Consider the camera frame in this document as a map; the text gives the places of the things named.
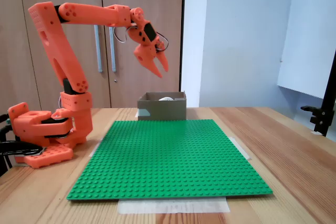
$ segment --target wooden cabinet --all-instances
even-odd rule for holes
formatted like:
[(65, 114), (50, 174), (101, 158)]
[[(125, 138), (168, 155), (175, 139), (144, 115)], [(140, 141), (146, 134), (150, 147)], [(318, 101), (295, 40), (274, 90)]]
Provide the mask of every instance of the wooden cabinet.
[[(51, 1), (54, 5), (64, 2), (82, 3), (102, 6), (101, 0), (23, 0), (26, 16), (27, 31), (31, 56), (33, 59), (37, 88), (42, 110), (55, 110), (58, 108), (59, 92), (63, 87), (49, 63), (42, 42), (31, 19), (28, 8), (37, 2)], [(92, 25), (62, 25), (65, 34), (77, 56), (89, 82), (89, 91), (92, 93), (95, 108), (109, 108), (109, 80), (107, 73), (106, 47), (103, 27), (100, 27), (100, 50), (102, 55), (103, 72), (98, 72), (95, 31)]]
[(40, 110), (21, 0), (0, 0), (0, 114), (28, 102)]
[[(63, 24), (65, 34), (85, 72), (92, 93), (93, 106), (135, 107), (137, 99), (149, 91), (178, 91), (180, 77), (180, 40), (182, 0), (0, 0), (2, 111), (26, 101), (33, 110), (58, 108), (59, 92), (63, 90), (44, 51), (28, 8), (38, 2), (54, 5), (74, 2), (98, 6), (112, 4), (141, 7), (144, 17), (156, 31), (169, 39), (166, 73), (155, 60), (163, 78), (143, 68), (133, 51), (137, 44), (130, 38), (125, 44), (115, 41), (116, 72), (112, 71), (109, 28), (99, 26), (102, 73), (98, 71), (95, 31), (92, 25)], [(124, 28), (117, 33), (123, 36)]]
[[(138, 98), (145, 92), (178, 91), (182, 0), (103, 0), (104, 6), (115, 3), (128, 5), (131, 8), (141, 7), (144, 10), (144, 18), (150, 20), (154, 29), (168, 38), (169, 47), (165, 54), (169, 63), (169, 72), (166, 73), (156, 59), (155, 64), (163, 73), (163, 78), (155, 76), (141, 66), (133, 54), (137, 44), (131, 39), (124, 44), (114, 41), (116, 72), (112, 72), (110, 36), (109, 30), (105, 29), (112, 107), (136, 107)], [(124, 29), (118, 28), (118, 32), (123, 38)]]

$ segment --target metal handle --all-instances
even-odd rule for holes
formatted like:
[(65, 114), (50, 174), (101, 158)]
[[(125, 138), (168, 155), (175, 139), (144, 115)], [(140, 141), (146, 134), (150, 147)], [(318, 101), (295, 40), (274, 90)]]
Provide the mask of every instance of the metal handle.
[(100, 55), (100, 43), (99, 43), (99, 34), (98, 34), (98, 25), (94, 25), (94, 37), (96, 38), (96, 50), (97, 50), (97, 63), (98, 63), (98, 72), (102, 73), (103, 68), (101, 67), (101, 55)]
[(114, 54), (114, 41), (113, 41), (113, 28), (109, 27), (109, 32), (110, 32), (110, 48), (111, 48), (111, 61), (112, 61), (112, 72), (116, 72), (116, 57)]

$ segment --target cable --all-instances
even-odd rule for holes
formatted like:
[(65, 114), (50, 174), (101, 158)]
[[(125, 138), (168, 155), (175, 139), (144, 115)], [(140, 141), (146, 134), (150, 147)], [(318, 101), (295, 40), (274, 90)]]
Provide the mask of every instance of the cable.
[(58, 107), (61, 109), (62, 108), (62, 100), (61, 100), (61, 96), (59, 96), (58, 98)]
[(159, 52), (163, 52), (164, 50), (166, 50), (167, 48), (168, 48), (168, 46), (169, 46), (169, 40), (166, 38), (166, 37), (164, 37), (162, 34), (160, 34), (160, 33), (158, 33), (158, 32), (156, 32), (158, 35), (160, 35), (162, 38), (164, 38), (165, 39), (165, 41), (167, 41), (167, 46), (164, 48), (164, 49), (161, 49), (161, 48), (157, 48), (156, 50), (157, 51), (159, 51)]
[(117, 39), (117, 41), (119, 41), (120, 43), (125, 43), (126, 42), (126, 40), (127, 40), (127, 36), (126, 36), (126, 34), (127, 34), (127, 31), (129, 30), (129, 29), (131, 29), (131, 28), (135, 28), (135, 29), (137, 29), (138, 27), (137, 26), (130, 26), (129, 28), (127, 28), (126, 29), (126, 31), (125, 31), (125, 40), (123, 41), (123, 40), (121, 40), (121, 39), (119, 39), (118, 38), (118, 36), (116, 35), (116, 29), (115, 29), (115, 27), (113, 27), (113, 35), (115, 36), (115, 38)]
[[(116, 31), (115, 31), (116, 29), (115, 29), (115, 27), (113, 27), (113, 29), (112, 29), (113, 30), (113, 35), (115, 36), (115, 38), (117, 39), (117, 41), (119, 41), (120, 43), (125, 43), (127, 41), (127, 32), (131, 28), (137, 29), (138, 27), (137, 26), (130, 26), (129, 28), (127, 28), (126, 31), (125, 31), (125, 40), (119, 39), (119, 37), (116, 35)], [(160, 34), (158, 32), (156, 32), (156, 33), (158, 35), (160, 35), (162, 38), (164, 38), (165, 41), (167, 41), (167, 46), (164, 49), (156, 48), (157, 51), (163, 52), (163, 51), (165, 51), (168, 48), (168, 46), (169, 46), (169, 40), (166, 37), (164, 37), (162, 34)]]
[(7, 162), (8, 168), (11, 169), (12, 168), (12, 164), (11, 164), (11, 161), (9, 160), (9, 157), (7, 155), (4, 155), (4, 157), (5, 157), (5, 160)]

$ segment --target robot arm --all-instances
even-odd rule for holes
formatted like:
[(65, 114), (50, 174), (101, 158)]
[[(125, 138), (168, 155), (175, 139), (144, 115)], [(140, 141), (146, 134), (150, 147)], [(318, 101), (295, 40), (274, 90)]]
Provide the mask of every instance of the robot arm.
[(163, 52), (164, 45), (150, 21), (144, 19), (141, 8), (75, 3), (54, 6), (52, 2), (45, 2), (33, 5), (29, 8), (29, 13), (57, 78), (64, 86), (64, 92), (60, 94), (63, 108), (57, 109), (55, 113), (30, 111), (27, 103), (9, 108), (6, 118), (10, 118), (11, 126), (6, 129), (13, 130), (21, 143), (6, 146), (0, 143), (2, 148), (6, 147), (4, 152), (0, 152), (0, 156), (21, 153), (28, 148), (26, 143), (30, 143), (29, 149), (34, 152), (41, 150), (39, 146), (47, 147), (49, 149), (39, 156), (31, 157), (30, 152), (27, 152), (28, 156), (18, 157), (19, 161), (17, 159), (17, 162), (38, 168), (71, 159), (72, 148), (84, 143), (92, 130), (92, 97), (88, 92), (88, 81), (61, 23), (126, 27), (130, 38), (139, 43), (134, 54), (142, 66), (159, 77), (162, 75), (154, 64), (154, 58), (158, 58), (165, 71), (169, 67)]

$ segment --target cardboard box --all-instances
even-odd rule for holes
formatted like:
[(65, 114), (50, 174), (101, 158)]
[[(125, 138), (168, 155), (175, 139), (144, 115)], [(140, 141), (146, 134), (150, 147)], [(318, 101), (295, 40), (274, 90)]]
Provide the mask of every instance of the cardboard box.
[[(164, 97), (174, 101), (159, 101)], [(186, 107), (184, 92), (147, 92), (138, 100), (138, 120), (186, 120)]]

